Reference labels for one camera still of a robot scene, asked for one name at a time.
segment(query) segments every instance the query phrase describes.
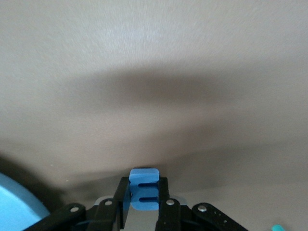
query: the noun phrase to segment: silver screw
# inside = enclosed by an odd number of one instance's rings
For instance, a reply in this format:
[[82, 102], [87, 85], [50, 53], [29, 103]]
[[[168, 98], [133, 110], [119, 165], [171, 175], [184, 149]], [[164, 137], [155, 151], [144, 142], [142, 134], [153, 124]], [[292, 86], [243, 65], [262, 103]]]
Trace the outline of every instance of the silver screw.
[[112, 201], [106, 201], [105, 205], [112, 205]]
[[207, 211], [207, 209], [206, 209], [206, 207], [205, 207], [204, 205], [199, 205], [199, 206], [198, 206], [198, 210], [199, 210], [200, 212], [206, 212], [206, 211]]
[[71, 213], [75, 213], [75, 212], [77, 212], [79, 210], [79, 208], [78, 207], [72, 207], [71, 208]]
[[169, 199], [169, 200], [166, 201], [166, 204], [167, 205], [174, 205], [174, 200]]

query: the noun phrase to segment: teal object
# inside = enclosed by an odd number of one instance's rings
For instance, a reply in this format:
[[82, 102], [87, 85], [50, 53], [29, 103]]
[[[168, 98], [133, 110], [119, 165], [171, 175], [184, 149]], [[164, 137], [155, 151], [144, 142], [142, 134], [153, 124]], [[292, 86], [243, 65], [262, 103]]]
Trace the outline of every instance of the teal object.
[[271, 228], [272, 231], [285, 231], [284, 228], [281, 225], [274, 225]]
[[130, 171], [131, 205], [136, 210], [158, 210], [159, 171], [156, 168], [135, 168]]
[[0, 231], [22, 231], [47, 215], [30, 191], [0, 173]]

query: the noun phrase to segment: light blue bowl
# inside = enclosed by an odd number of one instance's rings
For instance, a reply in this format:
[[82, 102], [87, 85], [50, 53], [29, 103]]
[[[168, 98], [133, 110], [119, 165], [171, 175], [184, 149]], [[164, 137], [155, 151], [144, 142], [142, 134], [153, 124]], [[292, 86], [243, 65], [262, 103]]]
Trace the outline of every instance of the light blue bowl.
[[48, 215], [31, 192], [0, 173], [0, 231], [22, 231]]

